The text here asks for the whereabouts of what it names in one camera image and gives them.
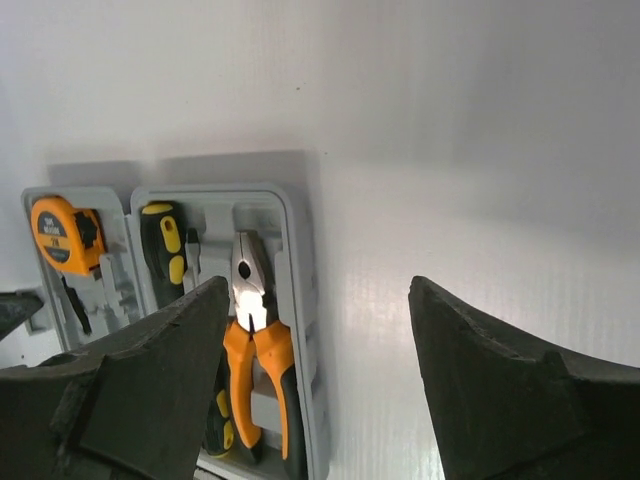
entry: orange pliers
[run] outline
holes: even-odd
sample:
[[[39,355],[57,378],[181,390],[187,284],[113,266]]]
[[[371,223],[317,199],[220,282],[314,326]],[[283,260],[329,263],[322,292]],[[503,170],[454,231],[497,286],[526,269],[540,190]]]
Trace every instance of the orange pliers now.
[[[252,365],[257,356],[276,390],[285,471],[292,480],[307,478],[291,332],[278,320],[273,274],[264,244],[255,231],[235,234],[231,284],[236,318],[227,327],[224,348],[229,362],[229,396],[237,438],[249,459],[259,461],[262,429],[251,418]]]

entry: yellow tape measure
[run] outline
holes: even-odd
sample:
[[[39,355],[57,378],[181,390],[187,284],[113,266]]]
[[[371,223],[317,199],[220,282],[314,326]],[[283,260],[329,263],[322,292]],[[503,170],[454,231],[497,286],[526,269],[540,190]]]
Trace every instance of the yellow tape measure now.
[[[75,208],[62,197],[33,204],[31,229],[40,253],[59,272],[89,275],[105,252],[98,217]]]

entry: pliers jaw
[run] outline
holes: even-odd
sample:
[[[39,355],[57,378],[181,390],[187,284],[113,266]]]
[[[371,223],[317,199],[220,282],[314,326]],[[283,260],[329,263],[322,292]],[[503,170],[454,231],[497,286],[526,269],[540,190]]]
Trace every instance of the pliers jaw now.
[[[277,318],[273,273],[264,244],[253,230],[235,234],[231,284],[238,323],[247,332],[262,330]]]

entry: gray plastic tool case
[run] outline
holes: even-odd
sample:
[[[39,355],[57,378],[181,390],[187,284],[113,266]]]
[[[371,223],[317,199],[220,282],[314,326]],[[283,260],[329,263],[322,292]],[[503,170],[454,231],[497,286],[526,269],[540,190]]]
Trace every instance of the gray plastic tool case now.
[[[54,195],[65,198],[76,208],[97,211],[107,250],[100,261],[100,274],[92,277],[65,274],[90,318],[93,333],[86,336],[63,290],[60,274],[36,248],[46,308],[54,319],[64,350],[108,335],[157,309],[140,238],[139,215],[147,204],[156,201],[180,204],[187,227],[198,232],[200,282],[215,275],[230,281],[234,233],[258,231],[274,268],[280,320],[291,328],[309,479],[325,479],[330,455],[327,397],[318,374],[311,219],[304,199],[294,190],[273,184],[139,187],[131,197],[131,213],[125,214],[117,195],[107,187],[39,187],[23,192],[27,218],[36,200]],[[232,297],[229,315],[233,314]],[[279,450],[282,438],[275,389],[259,368],[254,368],[251,407],[253,422],[263,428],[266,445],[270,447],[265,449],[262,461],[250,464],[234,449],[223,458],[213,458],[202,451],[199,468],[228,479],[286,479]]]

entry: white wall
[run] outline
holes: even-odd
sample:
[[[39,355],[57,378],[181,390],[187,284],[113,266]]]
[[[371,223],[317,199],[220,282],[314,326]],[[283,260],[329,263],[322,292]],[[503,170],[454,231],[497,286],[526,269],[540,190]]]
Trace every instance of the white wall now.
[[[307,189],[332,478],[441,477],[406,302],[414,274],[640,365],[640,3],[0,5],[0,219],[22,222],[3,230],[0,287],[38,281],[26,186]],[[216,157],[260,151],[286,152]],[[114,160],[131,163],[64,166]]]

